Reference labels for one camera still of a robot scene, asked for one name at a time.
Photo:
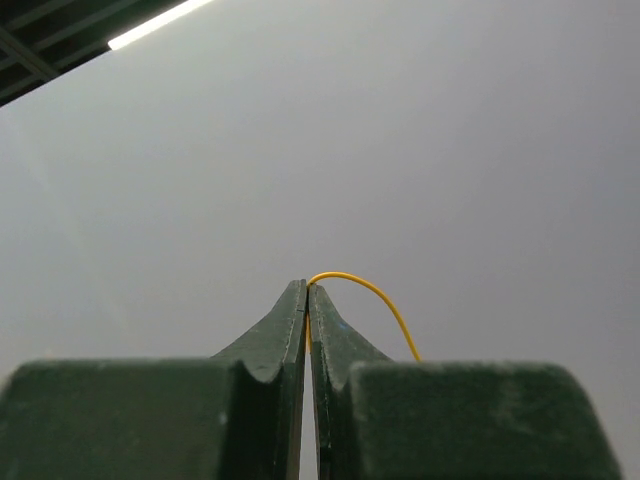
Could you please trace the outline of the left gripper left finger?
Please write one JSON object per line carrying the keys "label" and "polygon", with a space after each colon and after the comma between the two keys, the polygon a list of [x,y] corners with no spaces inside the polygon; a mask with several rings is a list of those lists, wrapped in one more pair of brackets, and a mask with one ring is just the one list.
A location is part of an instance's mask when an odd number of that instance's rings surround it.
{"label": "left gripper left finger", "polygon": [[211,357],[33,361],[1,392],[5,479],[295,479],[306,284]]}

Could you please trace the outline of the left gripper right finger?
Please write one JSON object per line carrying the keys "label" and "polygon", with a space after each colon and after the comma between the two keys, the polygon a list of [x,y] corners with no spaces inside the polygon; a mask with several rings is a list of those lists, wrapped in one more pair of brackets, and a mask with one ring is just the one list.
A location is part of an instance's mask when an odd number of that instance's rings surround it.
{"label": "left gripper right finger", "polygon": [[564,367],[399,362],[308,294],[322,479],[619,479],[598,415]]}

